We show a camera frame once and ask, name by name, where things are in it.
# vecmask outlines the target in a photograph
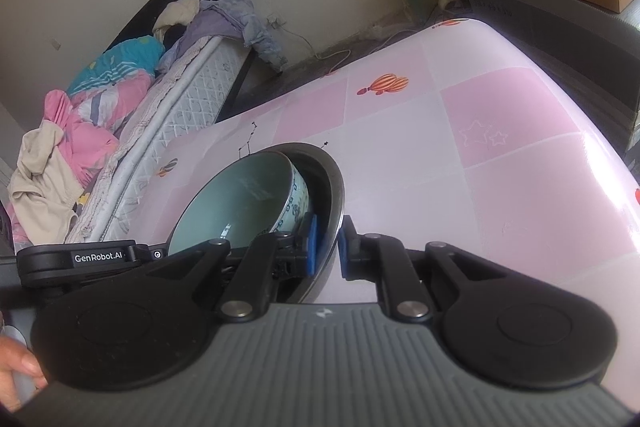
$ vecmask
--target lavender cloth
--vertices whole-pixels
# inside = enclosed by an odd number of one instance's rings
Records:
[[[242,32],[238,31],[223,15],[214,10],[204,10],[193,18],[184,35],[177,41],[176,59],[182,57],[199,39],[209,36],[242,40]]]
[[[187,26],[184,35],[168,50],[156,66],[166,73],[171,65],[202,37],[230,37],[252,46],[260,58],[281,70],[287,59],[280,44],[254,11],[251,0],[200,1],[200,12]]]
[[[230,37],[242,40],[242,32],[229,22],[225,16],[214,11],[199,12],[187,26],[183,35],[162,56],[156,66],[159,74],[166,74],[173,63],[182,57],[200,38],[209,36]]]

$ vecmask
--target human hand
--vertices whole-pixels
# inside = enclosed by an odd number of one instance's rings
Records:
[[[9,411],[15,411],[21,406],[13,371],[33,378],[37,389],[42,389],[47,384],[33,353],[24,344],[0,335],[0,403]]]

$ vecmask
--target star print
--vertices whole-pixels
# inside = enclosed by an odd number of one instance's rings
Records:
[[[238,159],[242,158],[242,149],[244,149],[244,147],[246,146],[246,149],[248,151],[248,154],[251,154],[251,139],[253,137],[253,135],[255,134],[255,130],[258,128],[258,126],[255,124],[255,122],[252,122],[251,125],[254,126],[254,128],[251,131],[251,134],[249,135],[249,140],[246,141],[246,143],[244,145],[242,145],[242,147],[238,148]]]
[[[507,134],[498,131],[496,134],[491,135],[489,140],[491,140],[491,145],[507,145],[507,136]]]
[[[478,120],[474,120],[469,127],[460,131],[460,134],[465,137],[465,147],[469,147],[471,143],[486,143],[487,131],[489,131],[487,127]]]

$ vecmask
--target black bed frame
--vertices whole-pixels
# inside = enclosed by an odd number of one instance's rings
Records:
[[[111,44],[109,44],[109,47],[107,49],[113,48],[116,44],[119,44],[120,42],[126,41],[128,39],[135,39],[144,35],[151,35],[156,19],[162,13],[162,10],[164,10],[166,5],[173,1],[177,0],[149,0],[149,2],[147,2],[140,9],[140,11],[133,16],[129,23],[124,26],[115,40]],[[232,116],[232,107],[236,102],[236,98],[238,97],[238,93],[240,92],[242,83],[244,82],[247,73],[249,72],[249,69],[254,63],[256,57],[256,51],[251,48],[249,54],[244,60],[244,63],[242,64],[242,67],[240,68],[240,71],[238,72],[238,76],[236,76],[231,90],[229,90],[229,94],[226,96],[226,100],[223,103],[222,108],[220,108],[220,113],[216,118],[216,122],[226,120],[227,118]]]

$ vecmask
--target gray storage box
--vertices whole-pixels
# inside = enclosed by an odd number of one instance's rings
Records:
[[[638,178],[640,0],[619,14],[581,0],[470,2],[561,84]]]

